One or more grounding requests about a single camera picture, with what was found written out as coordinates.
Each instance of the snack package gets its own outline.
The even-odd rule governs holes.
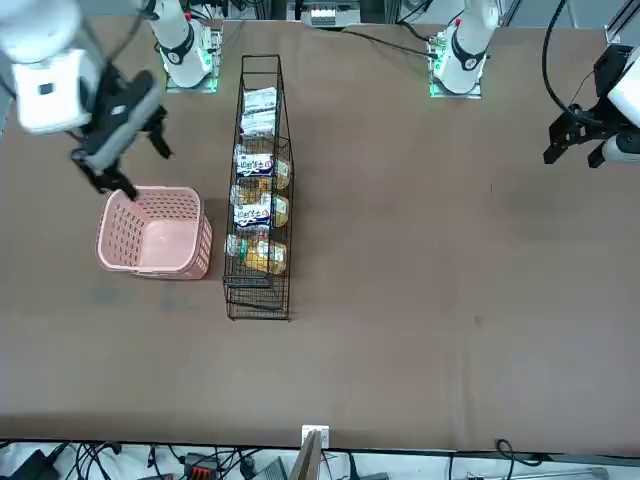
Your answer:
[[[278,242],[267,242],[258,236],[244,238],[228,235],[224,251],[230,257],[244,260],[247,267],[279,275],[287,267],[287,247]]]
[[[266,205],[271,210],[271,193],[265,192],[260,195],[260,203]],[[276,219],[274,225],[282,227],[289,220],[289,200],[281,195],[276,195]]]
[[[264,191],[266,191],[266,188],[233,185],[229,193],[229,203],[234,206],[260,203],[260,196]]]
[[[268,203],[250,203],[233,207],[233,223],[243,231],[269,231],[271,205]]]
[[[278,93],[275,87],[244,92],[244,111],[251,114],[261,110],[275,110]]]
[[[273,155],[268,153],[238,153],[236,149],[236,175],[238,177],[270,177]]]
[[[236,176],[244,177],[271,177],[273,176],[273,155],[266,153],[241,153],[236,146],[235,163]],[[289,185],[291,164],[286,160],[278,159],[275,162],[276,188],[283,190]]]
[[[281,243],[260,240],[256,248],[248,248],[244,263],[249,268],[255,268],[261,272],[279,275],[287,267],[287,247]]]
[[[240,120],[243,135],[264,136],[275,135],[276,111],[266,110],[257,113],[243,113]]]

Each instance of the plastic basket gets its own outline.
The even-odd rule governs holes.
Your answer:
[[[197,280],[207,273],[212,231],[195,190],[136,187],[108,198],[98,233],[103,268],[145,277]]]

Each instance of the tabletop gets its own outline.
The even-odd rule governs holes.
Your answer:
[[[108,48],[126,18],[92,22]],[[397,26],[353,27],[424,48]],[[164,160],[214,229],[199,282],[101,270],[104,198],[66,136],[0,141],[0,431],[21,437],[630,453],[640,420],[640,169],[554,166],[544,30],[499,29],[481,100],[431,99],[426,61],[339,32],[227,22],[215,95],[166,95]],[[161,72],[145,27],[118,60]],[[558,30],[568,101],[601,31]],[[292,322],[226,318],[221,283],[242,54],[278,53],[296,166]],[[593,101],[587,82],[578,99]]]

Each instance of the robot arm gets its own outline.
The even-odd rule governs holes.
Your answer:
[[[134,1],[137,23],[149,20],[174,81],[196,85],[212,68],[203,60],[203,26],[187,22],[179,0]],[[119,164],[137,133],[146,132],[161,156],[171,154],[162,137],[163,87],[151,73],[126,81],[102,54],[75,0],[0,2],[0,49],[12,62],[22,127],[34,134],[79,129],[71,160],[100,193],[122,189],[135,198]]]
[[[435,71],[448,91],[464,95],[476,86],[498,21],[495,0],[465,0],[462,14],[444,32],[446,47]]]
[[[640,161],[640,49],[610,45],[593,67],[598,101],[583,111],[569,105],[549,127],[546,164],[555,163],[569,147],[601,140],[589,154],[588,164],[605,161]]]

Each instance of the wire rack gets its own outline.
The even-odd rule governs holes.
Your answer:
[[[265,89],[275,90],[275,102],[268,112],[258,110],[273,115],[273,124],[256,133],[243,124],[247,95]],[[270,158],[260,163],[270,167],[260,170],[247,160],[258,157]],[[242,57],[232,158],[223,277],[227,315],[289,320],[294,166],[279,55]],[[252,223],[256,218],[260,223]]]

